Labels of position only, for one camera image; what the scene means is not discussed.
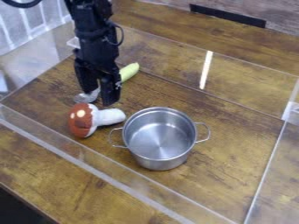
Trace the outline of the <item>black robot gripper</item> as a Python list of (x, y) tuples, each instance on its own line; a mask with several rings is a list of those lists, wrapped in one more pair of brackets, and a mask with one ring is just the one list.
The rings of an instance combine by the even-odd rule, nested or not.
[(109, 0), (63, 0), (74, 24), (78, 48), (74, 49), (74, 73), (85, 94), (98, 88), (104, 106), (118, 101), (121, 79), (116, 58), (121, 40), (120, 26), (109, 19), (113, 15)]

